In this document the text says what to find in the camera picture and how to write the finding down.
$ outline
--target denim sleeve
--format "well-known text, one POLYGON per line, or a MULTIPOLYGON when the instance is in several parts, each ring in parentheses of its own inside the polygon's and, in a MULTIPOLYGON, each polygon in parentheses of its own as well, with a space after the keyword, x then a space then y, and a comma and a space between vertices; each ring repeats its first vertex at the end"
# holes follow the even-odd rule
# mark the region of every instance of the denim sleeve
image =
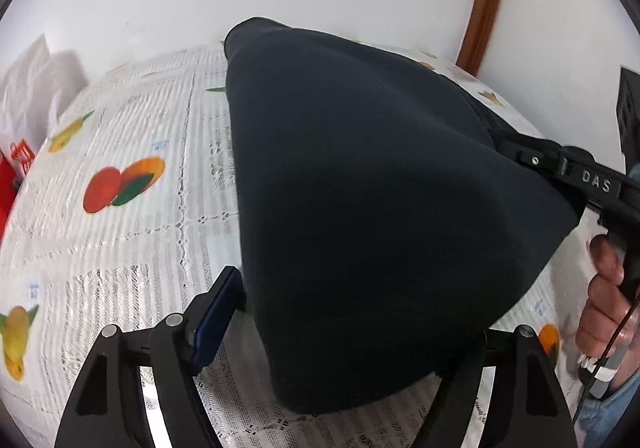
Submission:
POLYGON ((598 448, 613 430, 634 397, 640 384, 640 370, 631 376, 615 394, 598 401, 587 399, 580 411, 580 427, 587 434, 584 448, 598 448))

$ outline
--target human hand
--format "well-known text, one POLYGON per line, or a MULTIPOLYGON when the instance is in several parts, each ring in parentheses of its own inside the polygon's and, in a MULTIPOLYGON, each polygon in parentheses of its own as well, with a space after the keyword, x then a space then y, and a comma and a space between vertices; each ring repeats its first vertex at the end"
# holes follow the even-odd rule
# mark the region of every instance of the human hand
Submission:
MULTIPOLYGON (((630 303, 618 288, 624 277, 622 262, 606 236, 594 237, 588 244, 588 250, 597 273, 589 283, 588 300, 580 316, 575 342, 584 354, 599 358, 611 335, 628 313, 630 303)), ((634 338, 637 327, 638 312, 631 316, 614 343, 614 346, 630 346, 630 350, 611 381, 612 390, 622 386, 640 367, 640 335, 634 338)))

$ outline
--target white lace tablecloth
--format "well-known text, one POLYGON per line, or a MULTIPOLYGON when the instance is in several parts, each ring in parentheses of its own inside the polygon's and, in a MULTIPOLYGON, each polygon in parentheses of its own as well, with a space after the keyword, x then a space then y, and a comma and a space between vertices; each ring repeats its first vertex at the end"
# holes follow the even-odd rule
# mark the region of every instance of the white lace tablecloth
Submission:
MULTIPOLYGON (((393 51, 457 82, 517 130, 539 136, 463 70, 428 53, 393 51)), ((152 327, 183 311, 223 266, 241 267, 225 72, 218 43, 112 70, 78 96, 56 131, 66 134, 37 155, 0 250, 0 398, 35 448, 53 446, 74 380, 104 325, 152 327), (118 189, 111 205, 88 213, 86 207, 94 211, 115 195, 89 187, 105 168, 100 175, 112 176, 113 189, 113 179, 126 175, 140 181, 138 192, 146 189, 137 195, 118 189), (18 337, 26 334, 24 347, 18 337)), ((546 324, 557 327, 562 341, 556 372, 570 404, 578 390, 571 337, 593 274, 584 243, 594 229, 593 218, 583 219, 496 325, 513 330, 528 323, 537 332, 546 324)), ((170 446, 151 371, 142 369, 142 378, 156 446, 170 446)), ((466 446, 478 444, 491 381, 486 369, 466 446)), ((296 415, 274 400, 253 320, 236 313, 197 384, 223 445, 399 448, 413 441, 438 378, 428 376, 356 410, 296 415)))

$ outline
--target metal screw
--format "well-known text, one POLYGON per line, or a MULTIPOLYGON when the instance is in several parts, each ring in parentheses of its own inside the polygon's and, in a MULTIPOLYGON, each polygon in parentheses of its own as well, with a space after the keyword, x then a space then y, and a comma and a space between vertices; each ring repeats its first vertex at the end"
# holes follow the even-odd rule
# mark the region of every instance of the metal screw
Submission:
POLYGON ((118 328, 114 324, 105 325, 102 328, 102 336, 105 338, 111 338, 116 332, 118 332, 118 328))
POLYGON ((168 317, 166 317, 165 322, 169 327, 180 325, 182 323, 182 315, 179 313, 170 314, 168 317))
POLYGON ((531 338, 536 334, 536 332, 528 325, 521 325, 520 327, 518 327, 518 332, 525 338, 531 338))

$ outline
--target blue gripper pad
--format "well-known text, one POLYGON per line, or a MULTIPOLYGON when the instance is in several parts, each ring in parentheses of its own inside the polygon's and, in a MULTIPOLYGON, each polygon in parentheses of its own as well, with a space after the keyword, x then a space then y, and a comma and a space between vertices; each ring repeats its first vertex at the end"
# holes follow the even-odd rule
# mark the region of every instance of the blue gripper pad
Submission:
POLYGON ((231 317, 243 302, 242 275, 226 266, 209 292, 194 299, 196 309, 185 311, 189 315, 186 338, 194 349, 192 362, 199 370, 213 362, 231 317))

